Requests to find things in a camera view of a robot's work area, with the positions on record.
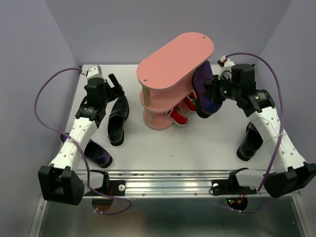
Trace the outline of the purple loafer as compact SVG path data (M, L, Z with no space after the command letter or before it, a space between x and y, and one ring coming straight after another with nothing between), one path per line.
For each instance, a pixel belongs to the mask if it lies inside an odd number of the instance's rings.
M200 118L206 119L216 113L221 107L221 103L212 102L203 96L208 87L212 83L212 68L208 60L204 61L194 72L191 84L196 95L195 106L197 115Z
M94 142L92 139L90 139L86 145L84 155L88 160L101 168L107 168L113 162L112 156L101 145Z

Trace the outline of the red sneaker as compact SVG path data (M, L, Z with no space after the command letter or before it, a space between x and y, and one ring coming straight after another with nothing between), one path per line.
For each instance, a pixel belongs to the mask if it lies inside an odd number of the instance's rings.
M171 110L165 113L166 118L169 118L179 127L186 126L188 117L180 106L175 106Z
M185 102L187 108L188 108L188 111L190 113L193 113L195 114L196 113L196 95L195 93L192 91L190 94L188 94L184 99L183 101Z

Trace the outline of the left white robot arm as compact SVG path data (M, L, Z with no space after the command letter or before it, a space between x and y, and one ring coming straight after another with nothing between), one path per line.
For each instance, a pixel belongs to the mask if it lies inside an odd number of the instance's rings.
M110 188L105 171L88 171L86 176L79 176L77 172L80 160L86 160L86 146L105 117L107 104L124 91L114 74L108 75L113 86L100 73L88 72L86 77L86 96L75 114L70 133L65 135L66 140L56 157L38 171L42 196L47 201L78 205L84 194L95 190L103 195Z

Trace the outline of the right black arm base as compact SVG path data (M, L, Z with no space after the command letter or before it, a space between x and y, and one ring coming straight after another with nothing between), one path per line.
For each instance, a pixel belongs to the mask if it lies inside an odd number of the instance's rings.
M246 168L241 168L238 170L233 170L229 173L227 179L217 179L212 180L212 186L209 193L214 196L220 195L255 195L257 194L256 189L251 189L250 187L242 187L238 184L236 174L240 171L246 170Z

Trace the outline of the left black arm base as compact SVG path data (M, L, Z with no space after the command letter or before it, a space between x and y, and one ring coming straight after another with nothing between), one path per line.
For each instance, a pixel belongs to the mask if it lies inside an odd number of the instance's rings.
M91 170L90 183L94 190L102 194L118 197L125 195L125 181L111 179L106 171Z

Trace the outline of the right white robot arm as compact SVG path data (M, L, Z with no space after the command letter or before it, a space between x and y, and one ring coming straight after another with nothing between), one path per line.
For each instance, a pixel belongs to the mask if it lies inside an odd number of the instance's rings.
M316 175L316 165L307 163L296 150L269 92L256 88L254 67L228 62L220 63L220 67L220 74L212 78L204 96L212 102L236 101L271 155L274 171L234 170L219 189L238 193L244 187L263 187L271 197L279 198L306 187Z

